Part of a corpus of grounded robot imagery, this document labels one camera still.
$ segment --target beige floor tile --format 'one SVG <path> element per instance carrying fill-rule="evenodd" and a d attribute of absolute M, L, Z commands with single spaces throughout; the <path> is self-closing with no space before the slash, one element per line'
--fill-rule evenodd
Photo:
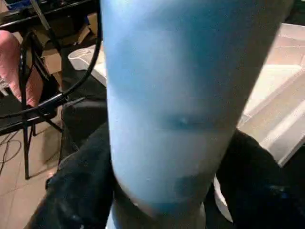
<path fill-rule="evenodd" d="M 6 229 L 22 229 L 27 225 L 45 194 L 44 182 L 41 179 L 16 189 Z"/>
<path fill-rule="evenodd" d="M 16 187 L 16 182 L 18 179 L 18 171 L 20 162 L 23 155 L 23 147 L 22 147 L 22 133 L 18 132 L 17 135 L 12 139 L 9 145 L 9 150 L 6 156 L 6 159 L 12 158 L 17 151 L 19 153 L 13 157 L 12 160 L 9 160 L 5 163 L 2 173 L 0 175 L 0 196 L 12 191 Z M 0 161 L 3 160 L 3 154 L 6 148 L 6 144 L 0 146 Z"/>
<path fill-rule="evenodd" d="M 61 133 L 45 123 L 37 126 L 38 135 L 32 138 L 29 153 L 29 171 L 31 178 L 25 180 L 24 159 L 18 174 L 17 188 L 42 178 L 49 178 L 57 170 L 61 146 Z"/>
<path fill-rule="evenodd" d="M 9 219 L 14 191 L 0 197 L 0 228 L 4 229 Z"/>

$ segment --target black cable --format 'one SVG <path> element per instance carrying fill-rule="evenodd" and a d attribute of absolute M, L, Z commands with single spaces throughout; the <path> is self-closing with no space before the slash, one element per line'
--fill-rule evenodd
<path fill-rule="evenodd" d="M 2 146 L 3 144 L 6 144 L 6 147 L 5 147 L 5 150 L 4 150 L 4 153 L 3 153 L 3 157 L 2 157 L 2 161 L 0 162 L 1 164 L 1 167 L 0 167 L 0 176 L 2 174 L 2 171 L 3 171 L 3 168 L 4 168 L 4 165 L 6 162 L 12 160 L 19 152 L 20 152 L 20 149 L 21 149 L 21 142 L 18 141 L 18 140 L 12 140 L 12 138 L 18 133 L 19 131 L 16 131 L 12 136 L 11 136 L 11 133 L 8 134 L 0 143 L 0 146 Z M 17 150 L 17 152 L 12 156 L 10 157 L 9 159 L 6 159 L 6 155 L 9 151 L 9 147 L 10 147 L 10 143 L 11 142 L 19 142 L 19 148 Z"/>
<path fill-rule="evenodd" d="M 5 118 L 12 118 L 12 117 L 17 117 L 17 116 L 21 116 L 24 114 L 29 114 L 32 112 L 36 112 L 38 110 L 44 109 L 46 107 L 58 107 L 62 104 L 65 103 L 66 98 L 68 95 L 70 95 L 71 93 L 73 93 L 76 89 L 78 89 L 86 80 L 87 78 L 91 75 L 92 70 L 94 69 L 94 66 L 96 64 L 97 58 L 99 57 L 99 52 L 100 52 L 100 47 L 101 47 L 101 43 L 102 43 L 102 17 L 101 17 L 101 8 L 98 5 L 97 7 L 97 25 L 98 25 L 98 29 L 97 29 L 97 41 L 95 44 L 95 49 L 94 49 L 94 53 L 91 59 L 91 62 L 88 66 L 87 71 L 85 72 L 85 74 L 82 76 L 82 78 L 76 82 L 71 88 L 69 88 L 67 91 L 62 92 L 50 99 L 48 99 L 47 101 L 44 101 L 42 103 L 40 103 L 38 106 L 36 107 L 32 107 L 32 108 L 28 108 L 26 110 L 17 112 L 17 113 L 12 113 L 12 114 L 6 114 L 3 116 L 0 116 L 0 119 L 5 119 Z"/>

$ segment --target blue tube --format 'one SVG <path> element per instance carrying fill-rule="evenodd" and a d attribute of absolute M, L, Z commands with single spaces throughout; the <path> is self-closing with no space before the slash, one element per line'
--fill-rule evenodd
<path fill-rule="evenodd" d="M 201 203 L 291 1 L 102 0 L 109 228 L 203 228 Z"/>

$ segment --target white surface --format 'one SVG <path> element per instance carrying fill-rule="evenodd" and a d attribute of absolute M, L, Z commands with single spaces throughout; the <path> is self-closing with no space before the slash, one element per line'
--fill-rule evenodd
<path fill-rule="evenodd" d="M 77 49 L 68 56 L 69 61 L 75 70 L 87 70 L 91 62 L 95 45 L 88 48 Z M 104 86 L 107 84 L 106 61 L 103 48 L 101 47 L 99 57 L 91 75 L 101 82 Z"/>
<path fill-rule="evenodd" d="M 266 64 L 249 97 L 244 115 L 253 116 L 259 108 L 279 94 L 301 70 L 300 65 Z"/>
<path fill-rule="evenodd" d="M 267 149 L 280 166 L 305 143 L 305 27 L 282 24 L 239 128 Z M 215 200 L 230 220 L 220 185 Z"/>

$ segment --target pink fabric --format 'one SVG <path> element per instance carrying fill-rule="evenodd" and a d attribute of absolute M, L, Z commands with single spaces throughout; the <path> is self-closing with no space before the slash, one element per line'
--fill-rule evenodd
<path fill-rule="evenodd" d="M 18 65 L 20 44 L 13 34 L 0 31 L 0 77 L 5 80 L 16 98 L 21 101 L 19 89 Z M 41 97 L 43 81 L 33 66 L 26 85 L 27 105 L 37 106 Z"/>

